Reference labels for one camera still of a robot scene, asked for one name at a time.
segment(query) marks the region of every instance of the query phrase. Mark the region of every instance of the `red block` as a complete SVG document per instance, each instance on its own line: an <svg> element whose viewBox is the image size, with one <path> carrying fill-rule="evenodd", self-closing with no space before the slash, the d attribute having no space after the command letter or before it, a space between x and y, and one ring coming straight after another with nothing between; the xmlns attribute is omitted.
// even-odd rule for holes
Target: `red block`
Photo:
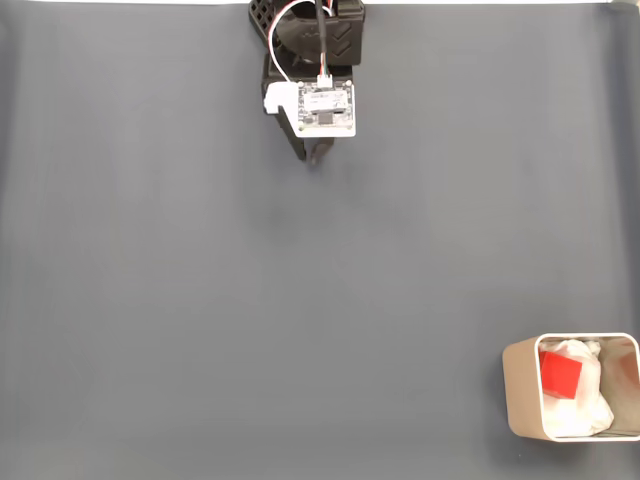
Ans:
<svg viewBox="0 0 640 480"><path fill-rule="evenodd" d="M540 352L542 391L557 398L576 398L582 363L553 352Z"/></svg>

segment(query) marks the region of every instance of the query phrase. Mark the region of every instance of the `gray backdrop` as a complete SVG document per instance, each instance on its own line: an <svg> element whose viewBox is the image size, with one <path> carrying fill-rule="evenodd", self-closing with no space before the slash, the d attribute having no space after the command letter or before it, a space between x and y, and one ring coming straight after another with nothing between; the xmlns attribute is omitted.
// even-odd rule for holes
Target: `gray backdrop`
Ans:
<svg viewBox="0 0 640 480"><path fill-rule="evenodd" d="M310 171L246 7L5 3L0 477L636 479L512 435L500 355L640 333L639 22L370 7Z"/></svg>

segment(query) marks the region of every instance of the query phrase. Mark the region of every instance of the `white cable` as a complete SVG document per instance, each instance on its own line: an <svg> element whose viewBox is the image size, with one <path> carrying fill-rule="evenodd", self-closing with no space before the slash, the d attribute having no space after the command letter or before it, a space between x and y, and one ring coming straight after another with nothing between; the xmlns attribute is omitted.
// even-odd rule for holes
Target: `white cable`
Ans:
<svg viewBox="0 0 640 480"><path fill-rule="evenodd" d="M282 19L282 17L284 17L284 15L291 10L293 7L295 7L296 5L300 5L301 3L313 3L315 4L314 0L293 0L293 2L287 4L282 10L280 10L278 12L278 14L274 17L273 19L273 23L271 23L271 27L269 28L269 36L267 38L267 43L269 44L269 53L271 54L271 58L273 59L273 63L276 66L276 68L278 69L278 71L280 72L280 74L284 77L284 79L287 82L290 82L291 79L289 78L289 76L284 73L284 70L282 69L282 67L280 66L280 64L278 63L278 59L276 58L276 52L273 49L273 32L276 31L276 25L278 25L278 22ZM333 12L328 8L323 6L322 9L327 12L329 14L330 17L333 17Z"/></svg>

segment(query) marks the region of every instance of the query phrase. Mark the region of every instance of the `circuit board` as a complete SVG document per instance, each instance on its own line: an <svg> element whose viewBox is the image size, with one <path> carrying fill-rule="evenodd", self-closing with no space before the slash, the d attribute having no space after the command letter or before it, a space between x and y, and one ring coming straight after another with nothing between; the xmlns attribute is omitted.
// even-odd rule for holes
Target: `circuit board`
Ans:
<svg viewBox="0 0 640 480"><path fill-rule="evenodd" d="M335 81L332 88L298 83L298 128L350 130L354 126L353 83Z"/></svg>

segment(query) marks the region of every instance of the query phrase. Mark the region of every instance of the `plastic bag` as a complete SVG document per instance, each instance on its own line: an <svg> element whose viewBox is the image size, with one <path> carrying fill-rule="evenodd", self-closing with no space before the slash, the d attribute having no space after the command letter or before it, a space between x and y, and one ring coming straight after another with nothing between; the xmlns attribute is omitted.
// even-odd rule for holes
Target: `plastic bag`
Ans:
<svg viewBox="0 0 640 480"><path fill-rule="evenodd" d="M544 397L544 426L555 437L588 437L608 429L613 412L600 393L600 344L565 340L560 343L541 343L540 350L555 352L582 363L575 399Z"/></svg>

